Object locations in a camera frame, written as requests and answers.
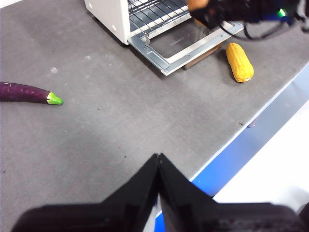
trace black cable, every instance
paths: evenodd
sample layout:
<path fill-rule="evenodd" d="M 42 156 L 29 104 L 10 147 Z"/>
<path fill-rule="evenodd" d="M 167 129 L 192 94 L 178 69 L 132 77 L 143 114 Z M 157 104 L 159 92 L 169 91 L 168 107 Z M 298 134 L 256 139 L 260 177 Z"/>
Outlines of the black cable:
<path fill-rule="evenodd" d="M 261 35 L 260 37 L 252 37 L 249 32 L 248 32 L 248 28 L 247 28 L 247 24 L 244 24 L 244 33 L 246 37 L 240 37 L 237 35 L 232 34 L 231 32 L 229 32 L 228 30 L 226 30 L 221 24 L 219 25 L 219 27 L 226 32 L 227 34 L 233 36 L 236 39 L 239 40 L 243 40 L 243 41 L 260 41 L 260 40 L 264 40 L 266 38 L 269 38 L 270 36 L 274 35 L 275 33 L 277 33 L 278 31 L 280 31 L 284 26 L 284 22 L 280 22 L 277 26 L 275 26 L 273 29 L 271 29 L 269 32 Z"/>

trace oven door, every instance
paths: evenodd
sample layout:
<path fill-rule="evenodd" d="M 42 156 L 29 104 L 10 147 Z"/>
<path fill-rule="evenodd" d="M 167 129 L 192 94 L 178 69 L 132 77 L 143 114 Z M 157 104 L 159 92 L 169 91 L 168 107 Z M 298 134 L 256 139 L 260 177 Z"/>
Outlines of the oven door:
<path fill-rule="evenodd" d="M 224 28 L 236 34 L 243 25 L 225 22 Z M 220 28 L 209 31 L 198 25 L 188 14 L 182 22 L 178 20 L 176 26 L 170 23 L 150 32 L 140 30 L 140 33 L 128 38 L 128 42 L 164 75 L 169 75 L 229 37 Z"/>

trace tabletop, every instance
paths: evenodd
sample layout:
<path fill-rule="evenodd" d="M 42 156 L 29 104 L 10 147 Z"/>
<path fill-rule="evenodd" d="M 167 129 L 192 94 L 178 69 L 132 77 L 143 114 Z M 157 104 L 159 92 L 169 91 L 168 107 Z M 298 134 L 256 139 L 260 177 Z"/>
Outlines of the tabletop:
<path fill-rule="evenodd" d="M 309 60 L 309 36 L 294 27 L 271 40 L 224 44 L 237 41 L 252 62 L 245 84 L 233 79 L 224 49 L 166 77 L 83 0 L 24 0 L 0 15 L 1 81 L 64 99 L 1 103 L 4 232 L 32 207 L 102 201 L 153 153 L 190 178 Z"/>

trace yellow corn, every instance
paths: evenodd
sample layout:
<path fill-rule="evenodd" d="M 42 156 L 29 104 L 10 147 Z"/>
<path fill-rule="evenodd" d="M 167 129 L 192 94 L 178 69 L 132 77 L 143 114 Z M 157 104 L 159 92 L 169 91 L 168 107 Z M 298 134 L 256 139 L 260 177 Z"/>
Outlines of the yellow corn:
<path fill-rule="evenodd" d="M 237 43 L 230 43 L 226 48 L 226 56 L 236 81 L 250 81 L 254 70 L 242 47 Z"/>

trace green eggplant stem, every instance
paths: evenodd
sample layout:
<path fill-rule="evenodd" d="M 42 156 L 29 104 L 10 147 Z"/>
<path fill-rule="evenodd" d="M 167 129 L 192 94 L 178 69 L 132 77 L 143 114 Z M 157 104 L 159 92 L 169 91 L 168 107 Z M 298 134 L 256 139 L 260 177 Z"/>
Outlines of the green eggplant stem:
<path fill-rule="evenodd" d="M 50 92 L 48 94 L 46 100 L 48 104 L 52 104 L 52 105 L 62 105 L 63 104 L 63 100 L 53 92 Z"/>

